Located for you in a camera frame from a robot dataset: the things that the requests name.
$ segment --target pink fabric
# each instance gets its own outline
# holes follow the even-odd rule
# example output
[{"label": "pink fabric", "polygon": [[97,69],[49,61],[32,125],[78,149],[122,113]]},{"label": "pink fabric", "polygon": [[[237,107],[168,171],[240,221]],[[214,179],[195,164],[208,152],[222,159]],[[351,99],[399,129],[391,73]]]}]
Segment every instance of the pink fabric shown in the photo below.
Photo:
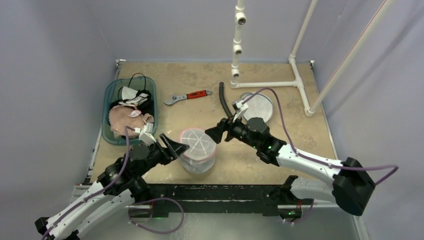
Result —
[{"label": "pink fabric", "polygon": [[[114,106],[109,111],[110,129],[114,133],[115,138],[125,135],[125,126],[131,128],[142,128],[146,123],[154,122],[153,116],[148,113],[145,115],[140,114],[138,116],[131,117],[130,114],[133,111],[134,108],[121,105]],[[138,133],[132,130],[128,130],[128,135],[130,138],[136,138],[139,136]]]}]

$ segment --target teal plastic basket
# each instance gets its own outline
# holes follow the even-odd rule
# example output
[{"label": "teal plastic basket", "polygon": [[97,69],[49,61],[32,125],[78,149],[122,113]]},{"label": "teal plastic basket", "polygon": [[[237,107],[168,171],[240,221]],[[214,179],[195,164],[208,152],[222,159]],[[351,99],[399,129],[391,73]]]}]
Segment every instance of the teal plastic basket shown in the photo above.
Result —
[{"label": "teal plastic basket", "polygon": [[[113,81],[109,86],[107,86],[106,91],[104,92],[104,101],[103,101],[103,120],[101,125],[101,136],[106,140],[106,142],[112,145],[124,146],[126,141],[124,138],[119,137],[115,138],[114,133],[111,130],[111,125],[109,123],[109,110],[111,103],[118,100],[118,92],[121,87],[128,86],[130,78],[118,79]],[[142,90],[145,87],[145,79],[143,76],[134,77],[131,81],[130,88],[135,90]],[[154,123],[153,123],[153,133],[155,133],[156,128],[158,128],[158,101],[156,98],[156,84],[150,77],[146,77],[146,90],[151,94],[151,99],[153,100],[153,109],[154,109]],[[129,141],[130,145],[139,143],[138,138],[131,139]]]}]

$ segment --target white wall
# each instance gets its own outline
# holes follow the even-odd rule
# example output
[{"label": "white wall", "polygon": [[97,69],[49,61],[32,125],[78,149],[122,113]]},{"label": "white wall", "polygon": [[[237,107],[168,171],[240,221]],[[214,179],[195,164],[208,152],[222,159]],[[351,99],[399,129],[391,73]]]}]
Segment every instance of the white wall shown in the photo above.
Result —
[{"label": "white wall", "polygon": [[0,239],[40,239],[87,172],[114,58],[84,1],[0,1]]},{"label": "white wall", "polygon": [[[348,2],[348,14],[341,15],[315,59],[320,89],[382,2]],[[364,212],[374,240],[424,235],[423,26],[424,2],[396,1],[323,102],[341,159],[400,166],[376,188]]]},{"label": "white wall", "polygon": [[[236,0],[87,0],[117,59],[230,61]],[[347,0],[321,0],[297,59],[311,60]],[[241,61],[287,62],[311,0],[247,0]]]}]

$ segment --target silver wrench head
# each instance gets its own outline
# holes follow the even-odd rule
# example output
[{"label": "silver wrench head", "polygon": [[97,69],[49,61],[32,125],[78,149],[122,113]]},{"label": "silver wrench head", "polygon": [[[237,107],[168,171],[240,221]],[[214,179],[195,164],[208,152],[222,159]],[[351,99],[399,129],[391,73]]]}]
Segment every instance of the silver wrench head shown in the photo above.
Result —
[{"label": "silver wrench head", "polygon": [[184,96],[175,96],[175,95],[172,95],[172,97],[171,97],[171,99],[169,101],[163,101],[163,103],[166,104],[166,105],[168,105],[168,106],[171,106],[174,103],[176,103],[176,102],[178,102],[180,100],[183,100],[183,99],[187,99],[187,96],[186,95],[184,95]]}]

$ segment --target black cord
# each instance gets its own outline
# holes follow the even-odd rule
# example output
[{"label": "black cord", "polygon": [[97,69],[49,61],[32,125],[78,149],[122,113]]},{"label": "black cord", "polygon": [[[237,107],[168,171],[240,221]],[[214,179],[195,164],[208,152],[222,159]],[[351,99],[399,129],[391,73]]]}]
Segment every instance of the black cord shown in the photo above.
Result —
[{"label": "black cord", "polygon": [[129,80],[128,87],[130,87],[131,81],[133,80],[134,76],[137,75],[137,74],[143,75],[143,77],[144,77],[144,90],[146,90],[146,76],[143,73],[140,73],[140,72],[134,73],[134,75],[132,75],[131,79]]},{"label": "black cord", "polygon": [[233,114],[231,113],[230,109],[228,108],[227,102],[225,101],[223,82],[219,83],[219,101],[221,102],[221,106],[224,109],[224,112],[227,117],[231,118]]},{"label": "black cord", "polygon": [[[140,72],[136,72],[136,73],[134,73],[134,75],[132,75],[131,79],[129,80],[128,87],[130,87],[130,85],[131,85],[131,81],[133,81],[134,76],[135,76],[135,75],[137,75],[137,74],[143,75],[143,77],[144,77],[144,89],[143,89],[143,90],[146,90],[146,82],[147,82],[147,80],[146,80],[146,76],[145,76],[143,73],[140,73]],[[120,99],[120,92],[122,91],[122,89],[123,89],[123,88],[124,88],[124,87],[122,86],[122,87],[120,87],[120,89],[118,90],[118,100],[120,100],[120,101],[122,101],[122,98]],[[138,95],[137,95],[137,96],[135,96],[133,99],[127,99],[126,101],[134,100],[134,99],[136,99],[137,97],[138,97]]]}]

